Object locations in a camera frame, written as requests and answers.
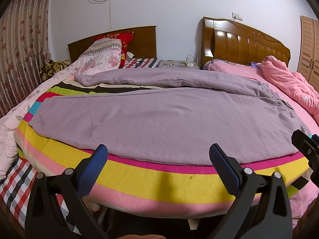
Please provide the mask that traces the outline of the purple knit pants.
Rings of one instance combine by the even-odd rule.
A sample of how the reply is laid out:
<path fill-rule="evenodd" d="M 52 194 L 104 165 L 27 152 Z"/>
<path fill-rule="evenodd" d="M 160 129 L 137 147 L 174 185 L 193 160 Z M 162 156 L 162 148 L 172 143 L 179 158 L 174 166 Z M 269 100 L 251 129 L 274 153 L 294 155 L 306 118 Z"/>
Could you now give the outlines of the purple knit pants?
<path fill-rule="evenodd" d="M 74 78 L 84 86 L 138 90 L 47 98 L 29 122 L 37 134 L 81 149 L 104 144 L 120 157 L 165 164 L 209 165 L 212 144 L 242 164 L 297 152 L 291 136 L 300 118 L 257 80 L 162 68 Z"/>

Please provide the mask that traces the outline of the pink bed sheet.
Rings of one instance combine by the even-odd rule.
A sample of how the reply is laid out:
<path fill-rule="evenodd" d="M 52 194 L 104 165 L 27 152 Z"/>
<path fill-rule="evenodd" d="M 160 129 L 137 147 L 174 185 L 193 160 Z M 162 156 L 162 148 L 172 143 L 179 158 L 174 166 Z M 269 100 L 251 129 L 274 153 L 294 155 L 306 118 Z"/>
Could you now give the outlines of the pink bed sheet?
<path fill-rule="evenodd" d="M 256 65 L 257 63 L 251 63 L 251 66 L 245 66 L 241 64 L 235 64 L 228 61 L 222 61 L 219 59 L 214 59 L 207 62 L 204 65 L 204 69 L 208 71 L 218 71 L 230 74 L 242 75 L 252 79 L 256 79 L 269 84 L 269 87 L 278 95 L 280 98 L 289 106 L 292 106 L 296 115 L 300 118 L 300 125 L 295 129 L 300 129 L 303 133 L 311 136 L 313 134 L 318 134 L 318 122 L 316 122 L 313 117 L 308 114 L 308 112 L 300 106 L 297 102 L 290 99 L 285 93 L 283 93 L 276 86 L 268 82 L 261 69 Z M 310 209 L 310 204 L 318 196 L 318 188 L 311 182 L 310 174 L 312 171 L 310 168 L 302 174 L 298 179 L 292 182 L 287 187 L 288 196 L 290 198 L 290 205 L 292 211 L 292 225 L 296 226 L 299 219 L 303 214 L 308 212 Z"/>

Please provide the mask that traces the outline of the red checkered bed sheet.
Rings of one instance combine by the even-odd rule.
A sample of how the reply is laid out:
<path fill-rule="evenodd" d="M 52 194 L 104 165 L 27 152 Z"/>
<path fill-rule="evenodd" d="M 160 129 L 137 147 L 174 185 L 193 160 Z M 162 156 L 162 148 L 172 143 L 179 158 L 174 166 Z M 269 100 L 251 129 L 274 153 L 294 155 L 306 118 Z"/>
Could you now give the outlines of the red checkered bed sheet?
<path fill-rule="evenodd" d="M 37 171 L 27 159 L 17 156 L 1 180 L 1 200 L 14 220 L 25 228 L 27 207 Z"/>

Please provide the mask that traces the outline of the pink crumpled comforter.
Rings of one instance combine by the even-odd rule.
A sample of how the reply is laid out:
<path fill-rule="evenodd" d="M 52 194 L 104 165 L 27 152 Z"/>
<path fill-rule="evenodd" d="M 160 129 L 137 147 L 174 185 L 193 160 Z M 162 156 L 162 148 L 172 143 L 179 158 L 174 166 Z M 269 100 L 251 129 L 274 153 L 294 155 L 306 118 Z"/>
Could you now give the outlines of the pink crumpled comforter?
<path fill-rule="evenodd" d="M 302 106 L 318 122 L 318 92 L 298 72 L 291 72 L 285 62 L 267 56 L 256 64 L 264 78 Z"/>

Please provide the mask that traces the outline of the rainbow striped blanket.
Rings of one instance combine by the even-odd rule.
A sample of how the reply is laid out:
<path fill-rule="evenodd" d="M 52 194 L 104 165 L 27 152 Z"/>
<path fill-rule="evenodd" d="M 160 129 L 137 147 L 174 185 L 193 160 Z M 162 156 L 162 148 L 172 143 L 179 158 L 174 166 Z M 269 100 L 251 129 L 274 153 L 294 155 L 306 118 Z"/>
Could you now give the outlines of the rainbow striped blanket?
<path fill-rule="evenodd" d="M 108 94 L 138 90 L 137 85 L 97 84 L 84 86 L 66 80 L 38 98 L 14 132 L 14 138 L 28 161 L 46 175 L 61 174 L 77 166 L 95 149 L 81 149 L 37 134 L 29 125 L 42 102 L 56 96 Z M 284 157 L 243 164 L 259 174 L 275 171 L 291 183 L 307 170 L 297 151 Z M 165 164 L 120 157 L 109 152 L 88 200 L 127 213 L 152 217 L 204 217 L 228 210 L 233 196 L 209 165 Z"/>

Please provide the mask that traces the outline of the wooden louvered wardrobe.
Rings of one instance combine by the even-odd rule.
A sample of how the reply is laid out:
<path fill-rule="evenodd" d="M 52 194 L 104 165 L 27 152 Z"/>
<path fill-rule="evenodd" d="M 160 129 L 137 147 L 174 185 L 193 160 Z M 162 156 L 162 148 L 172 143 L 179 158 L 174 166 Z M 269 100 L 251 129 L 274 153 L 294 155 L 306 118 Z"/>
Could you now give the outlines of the wooden louvered wardrobe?
<path fill-rule="evenodd" d="M 318 92 L 319 22 L 306 16 L 301 16 L 301 51 L 297 71 Z"/>

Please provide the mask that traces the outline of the glossy brown wooden headboard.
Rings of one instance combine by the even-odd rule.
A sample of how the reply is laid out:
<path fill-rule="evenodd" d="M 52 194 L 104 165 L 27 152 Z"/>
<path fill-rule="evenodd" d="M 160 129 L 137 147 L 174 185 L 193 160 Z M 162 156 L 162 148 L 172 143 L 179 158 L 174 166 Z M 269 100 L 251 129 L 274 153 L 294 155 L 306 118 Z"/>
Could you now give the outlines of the glossy brown wooden headboard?
<path fill-rule="evenodd" d="M 258 29 L 228 19 L 202 18 L 201 66 L 213 59 L 250 65 L 267 56 L 288 65 L 291 54 L 282 42 Z"/>

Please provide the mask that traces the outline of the leopard print blanket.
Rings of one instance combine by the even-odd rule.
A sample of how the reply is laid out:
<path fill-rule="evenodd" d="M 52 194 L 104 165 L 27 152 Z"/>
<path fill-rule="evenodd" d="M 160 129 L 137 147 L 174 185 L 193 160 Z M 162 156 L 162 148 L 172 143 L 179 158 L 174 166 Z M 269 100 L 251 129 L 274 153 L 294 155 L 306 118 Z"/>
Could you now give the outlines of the leopard print blanket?
<path fill-rule="evenodd" d="M 42 82 L 53 77 L 57 72 L 64 70 L 71 64 L 70 60 L 53 61 L 50 60 L 40 69 L 39 76 Z"/>

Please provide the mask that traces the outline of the white power strip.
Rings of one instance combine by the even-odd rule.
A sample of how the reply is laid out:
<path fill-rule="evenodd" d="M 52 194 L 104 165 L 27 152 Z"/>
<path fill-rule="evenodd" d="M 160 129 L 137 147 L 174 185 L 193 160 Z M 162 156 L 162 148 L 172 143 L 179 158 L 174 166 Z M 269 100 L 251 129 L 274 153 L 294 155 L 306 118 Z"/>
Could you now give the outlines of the white power strip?
<path fill-rule="evenodd" d="M 192 61 L 190 60 L 190 58 L 186 58 L 186 66 L 188 67 L 188 68 L 192 68 L 193 66 L 194 66 L 194 64 L 192 63 Z"/>

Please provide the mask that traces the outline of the bedside table with floral cover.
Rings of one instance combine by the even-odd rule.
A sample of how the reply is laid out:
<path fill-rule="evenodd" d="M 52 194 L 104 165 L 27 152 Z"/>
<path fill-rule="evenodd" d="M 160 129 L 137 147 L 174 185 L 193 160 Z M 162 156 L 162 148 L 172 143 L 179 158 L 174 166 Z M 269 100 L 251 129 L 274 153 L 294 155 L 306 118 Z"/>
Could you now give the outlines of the bedside table with floral cover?
<path fill-rule="evenodd" d="M 193 63 L 191 66 L 187 66 L 186 61 L 173 61 L 173 60 L 161 60 L 157 66 L 158 68 L 183 68 L 199 70 L 199 66 Z"/>

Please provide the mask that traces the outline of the pink floral quilt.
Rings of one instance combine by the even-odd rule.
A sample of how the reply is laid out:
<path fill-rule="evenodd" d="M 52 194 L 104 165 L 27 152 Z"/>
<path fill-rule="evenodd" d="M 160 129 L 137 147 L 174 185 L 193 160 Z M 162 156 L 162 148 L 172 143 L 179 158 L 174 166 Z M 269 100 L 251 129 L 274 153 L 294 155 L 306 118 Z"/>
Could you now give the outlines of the pink floral quilt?
<path fill-rule="evenodd" d="M 99 72 L 118 69 L 121 63 L 122 42 L 116 38 L 96 40 L 80 57 L 66 69 L 54 74 L 52 78 L 40 84 L 18 106 L 1 118 L 1 179 L 17 155 L 13 133 L 33 103 L 49 88 L 75 74 L 92 75 Z"/>

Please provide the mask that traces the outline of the red embroidered pillow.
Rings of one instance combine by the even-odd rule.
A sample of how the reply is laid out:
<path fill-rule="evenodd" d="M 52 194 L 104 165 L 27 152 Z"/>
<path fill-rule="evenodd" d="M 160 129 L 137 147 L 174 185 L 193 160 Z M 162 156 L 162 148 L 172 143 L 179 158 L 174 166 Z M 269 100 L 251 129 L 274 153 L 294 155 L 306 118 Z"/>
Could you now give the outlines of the red embroidered pillow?
<path fill-rule="evenodd" d="M 113 34 L 103 34 L 103 35 L 98 35 L 95 38 L 93 38 L 93 41 L 97 41 L 102 38 L 109 38 L 109 39 L 119 39 L 121 41 L 121 62 L 119 65 L 119 68 L 123 68 L 127 56 L 127 49 L 129 43 L 133 40 L 135 36 L 134 31 L 129 31 L 129 32 L 123 32 L 123 33 L 113 33 Z"/>

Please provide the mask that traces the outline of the dark wooden headboard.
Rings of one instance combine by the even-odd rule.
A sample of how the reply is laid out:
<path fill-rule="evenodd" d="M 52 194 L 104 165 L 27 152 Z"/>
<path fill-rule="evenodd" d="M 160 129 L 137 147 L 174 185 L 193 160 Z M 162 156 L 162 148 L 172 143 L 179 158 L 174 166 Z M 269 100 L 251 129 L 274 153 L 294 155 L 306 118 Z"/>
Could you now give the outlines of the dark wooden headboard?
<path fill-rule="evenodd" d="M 127 29 L 113 30 L 100 33 L 68 44 L 69 58 L 75 62 L 80 55 L 94 43 L 97 36 L 116 33 L 134 32 L 134 38 L 128 44 L 128 51 L 137 58 L 156 58 L 156 26 L 139 26 Z"/>

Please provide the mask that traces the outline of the floral curtain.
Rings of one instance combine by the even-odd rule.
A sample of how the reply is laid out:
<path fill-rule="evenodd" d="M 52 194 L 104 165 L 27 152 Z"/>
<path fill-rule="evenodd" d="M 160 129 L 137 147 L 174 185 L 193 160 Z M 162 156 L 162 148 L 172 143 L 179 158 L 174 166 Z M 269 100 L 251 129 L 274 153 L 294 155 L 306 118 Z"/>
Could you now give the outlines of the floral curtain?
<path fill-rule="evenodd" d="M 1 17 L 1 116 L 41 84 L 50 60 L 49 0 L 12 0 Z"/>

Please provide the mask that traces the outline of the white wall socket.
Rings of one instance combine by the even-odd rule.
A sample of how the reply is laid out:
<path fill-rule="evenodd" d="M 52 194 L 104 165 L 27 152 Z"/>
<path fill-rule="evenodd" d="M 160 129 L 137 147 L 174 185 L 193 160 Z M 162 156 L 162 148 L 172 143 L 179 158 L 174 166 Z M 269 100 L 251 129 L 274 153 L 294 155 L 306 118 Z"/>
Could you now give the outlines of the white wall socket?
<path fill-rule="evenodd" d="M 243 21 L 243 16 L 234 12 L 232 13 L 232 18 L 233 20 Z"/>

